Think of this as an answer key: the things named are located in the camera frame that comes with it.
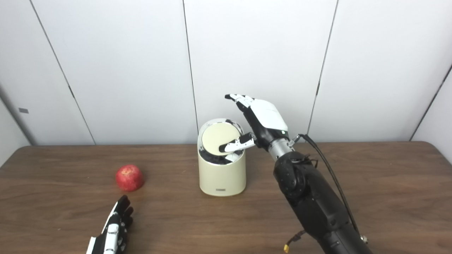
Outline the right white-black robot hand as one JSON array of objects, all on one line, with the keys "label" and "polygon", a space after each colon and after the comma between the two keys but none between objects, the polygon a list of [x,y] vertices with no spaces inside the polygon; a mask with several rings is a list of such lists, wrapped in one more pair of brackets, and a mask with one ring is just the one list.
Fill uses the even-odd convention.
[{"label": "right white-black robot hand", "polygon": [[225,99],[236,103],[252,132],[220,145],[220,152],[232,153],[257,146],[267,151],[275,161],[292,152],[289,147],[288,126],[274,104],[239,94],[227,94]]}]

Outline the left white-black robot hand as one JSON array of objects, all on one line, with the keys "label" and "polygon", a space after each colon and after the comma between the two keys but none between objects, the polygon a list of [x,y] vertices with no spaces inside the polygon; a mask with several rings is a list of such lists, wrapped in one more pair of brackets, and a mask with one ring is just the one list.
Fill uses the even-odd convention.
[{"label": "left white-black robot hand", "polygon": [[86,254],[124,254],[133,212],[128,196],[121,196],[111,209],[100,235],[90,238]]}]

